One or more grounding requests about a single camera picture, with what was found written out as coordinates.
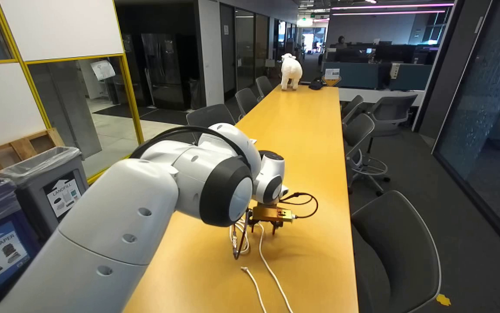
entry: chair backrest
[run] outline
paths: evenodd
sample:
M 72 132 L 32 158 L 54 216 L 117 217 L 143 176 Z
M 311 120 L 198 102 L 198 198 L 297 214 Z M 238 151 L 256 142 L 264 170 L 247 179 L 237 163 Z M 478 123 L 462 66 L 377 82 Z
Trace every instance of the chair backrest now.
M 375 102 L 372 108 L 372 113 L 377 120 L 391 120 L 393 123 L 403 123 L 408 120 L 408 111 L 417 99 L 415 94 L 412 96 L 391 96 L 391 97 L 382 97 Z
M 358 104 L 362 104 L 365 99 L 358 94 L 355 99 L 351 99 L 351 102 L 348 104 L 348 111 L 351 111 L 353 108 L 356 108 Z
M 410 200 L 388 191 L 353 214 L 362 238 L 377 252 L 389 276 L 388 311 L 415 311 L 441 290 L 436 242 Z
M 358 115 L 370 111 L 374 106 L 372 102 L 365 102 L 362 96 L 356 96 L 356 97 L 349 102 L 349 111 L 344 116 L 344 123 L 349 123 Z
M 205 106 L 186 115 L 186 123 L 191 127 L 210 127 L 221 122 L 235 123 L 233 115 L 224 104 Z
M 247 115 L 256 104 L 257 97 L 250 89 L 242 89 L 235 94 L 238 109 Z
M 256 78 L 256 85 L 257 85 L 257 92 L 261 94 L 263 99 L 264 99 L 264 97 L 271 92 L 271 89 L 273 89 L 273 85 L 271 85 L 271 82 L 269 82 L 268 76 L 259 76 L 259 78 Z
M 344 141 L 351 148 L 348 155 L 353 155 L 362 142 L 365 142 L 375 130 L 375 122 L 367 113 L 358 115 L 344 127 Z

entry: cable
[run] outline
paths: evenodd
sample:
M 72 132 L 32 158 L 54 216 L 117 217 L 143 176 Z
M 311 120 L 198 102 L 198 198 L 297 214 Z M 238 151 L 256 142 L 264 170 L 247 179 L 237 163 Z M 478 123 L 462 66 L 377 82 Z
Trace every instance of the cable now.
M 250 268 L 240 266 L 240 269 L 243 269 L 243 271 L 250 276 L 250 280 L 252 280 L 252 283 L 254 283 L 254 289 L 256 289 L 256 294 L 257 294 L 257 299 L 261 301 L 263 311 L 268 313 L 266 304 L 264 304 L 264 299 L 263 299 L 261 287 L 257 285 L 257 282 L 256 282 Z
M 242 231 L 240 242 L 237 242 L 237 229 Z M 242 254 L 249 254 L 250 250 L 250 238 L 247 236 L 249 228 L 249 210 L 243 214 L 242 219 L 238 219 L 235 224 L 230 226 L 230 240 L 233 245 L 233 255 L 238 259 Z
M 302 195 L 306 195 L 306 196 L 309 196 L 309 198 L 308 198 L 306 202 L 287 202 L 289 198 L 299 198 L 299 196 L 302 196 Z M 309 202 L 315 202 L 315 203 L 316 203 L 316 207 L 315 207 L 315 210 L 313 210 L 311 214 L 296 216 L 296 219 L 309 219 L 309 217 L 316 216 L 316 212 L 318 212 L 318 209 L 320 209 L 320 200 L 318 200 L 315 195 L 304 193 L 304 191 L 296 191 L 296 193 L 282 198 L 280 202 L 282 202 L 282 203 L 289 203 L 289 205 L 308 205 Z
M 268 259 L 264 257 L 263 243 L 264 243 L 264 233 L 266 233 L 266 229 L 264 229 L 263 222 L 257 222 L 257 224 L 259 224 L 261 229 L 263 229 L 261 243 L 257 245 L 257 250 L 259 250 L 259 254 L 261 254 L 261 257 L 263 257 L 263 261 L 264 261 L 264 264 L 266 264 L 269 275 L 273 276 L 275 283 L 278 285 L 278 289 L 280 289 L 280 292 L 282 292 L 282 295 L 283 295 L 283 301 L 285 301 L 287 309 L 289 309 L 290 313 L 294 313 L 294 309 L 292 309 L 292 306 L 290 306 L 290 302 L 289 302 L 289 297 L 287 297 L 287 294 L 285 294 L 285 290 L 283 290 L 282 282 L 280 282 L 278 276 L 273 273 L 273 269 L 271 269 Z
M 261 259 L 263 259 L 263 262 L 266 264 L 266 268 L 268 268 L 269 275 L 273 276 L 275 283 L 278 285 L 289 313 L 294 313 L 294 309 L 292 309 L 292 306 L 290 306 L 290 301 L 289 301 L 289 297 L 287 297 L 287 294 L 285 294 L 285 290 L 283 290 L 282 282 L 278 280 L 278 276 L 275 275 L 275 271 L 271 269 L 271 266 L 269 266 L 269 262 L 268 262 L 268 259 L 266 259 L 266 255 L 264 255 L 263 245 L 264 245 L 266 229 L 264 229 L 263 222 L 257 222 L 257 224 L 259 224 L 261 229 L 263 229 L 263 233 L 261 233 L 261 243 L 257 245 L 257 250 L 259 250 L 259 254 L 261 254 Z M 268 309 L 266 309 L 266 306 L 264 306 L 263 292 L 261 292 L 261 289 L 259 289 L 259 285 L 257 285 L 257 282 L 256 282 L 250 268 L 242 266 L 242 269 L 250 276 L 250 280 L 252 280 L 252 283 L 254 283 L 254 287 L 256 287 L 256 292 L 257 292 L 257 299 L 261 301 L 263 311 L 268 313 Z

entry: gray wall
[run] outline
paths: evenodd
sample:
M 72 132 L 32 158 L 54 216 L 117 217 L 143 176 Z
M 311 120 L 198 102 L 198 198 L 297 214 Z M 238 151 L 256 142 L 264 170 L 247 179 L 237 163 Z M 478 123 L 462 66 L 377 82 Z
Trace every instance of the gray wall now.
M 426 94 L 426 115 L 421 123 L 421 134 L 438 139 L 447 111 L 452 106 L 454 94 L 459 87 L 460 75 L 467 66 L 469 54 L 476 40 L 476 26 L 487 14 L 492 0 L 464 0 L 459 12 L 455 29 L 448 33 L 448 50 L 440 56 L 440 73 L 431 80 L 433 90 Z
M 415 16 L 335 16 L 330 21 L 329 42 L 346 36 L 346 42 L 408 43 Z

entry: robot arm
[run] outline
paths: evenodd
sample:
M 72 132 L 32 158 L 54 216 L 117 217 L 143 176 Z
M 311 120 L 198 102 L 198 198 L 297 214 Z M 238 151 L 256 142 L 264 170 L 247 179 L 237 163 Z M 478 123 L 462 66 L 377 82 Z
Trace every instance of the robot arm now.
M 141 158 L 110 167 L 77 202 L 0 311 L 120 311 L 176 209 L 209 224 L 237 222 L 257 189 L 261 156 L 237 127 L 210 129 L 221 137 L 202 136 L 198 144 L 164 139 Z

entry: long wooden table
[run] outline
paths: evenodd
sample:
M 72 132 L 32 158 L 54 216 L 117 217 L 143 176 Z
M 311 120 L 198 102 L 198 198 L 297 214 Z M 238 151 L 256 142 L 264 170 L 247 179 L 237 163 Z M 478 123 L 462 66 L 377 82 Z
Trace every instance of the long wooden table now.
M 320 200 L 316 216 L 285 224 L 275 235 L 264 222 L 264 255 L 294 311 L 358 311 L 339 90 L 276 89 L 238 127 L 257 139 L 259 149 L 285 156 L 285 184 L 292 191 L 309 191 Z M 313 207 L 290 209 L 306 214 Z M 176 214 L 125 311 L 261 311 L 242 266 L 256 275 L 268 311 L 287 311 L 259 257 L 259 238 L 256 228 L 250 254 L 235 259 L 228 229 Z

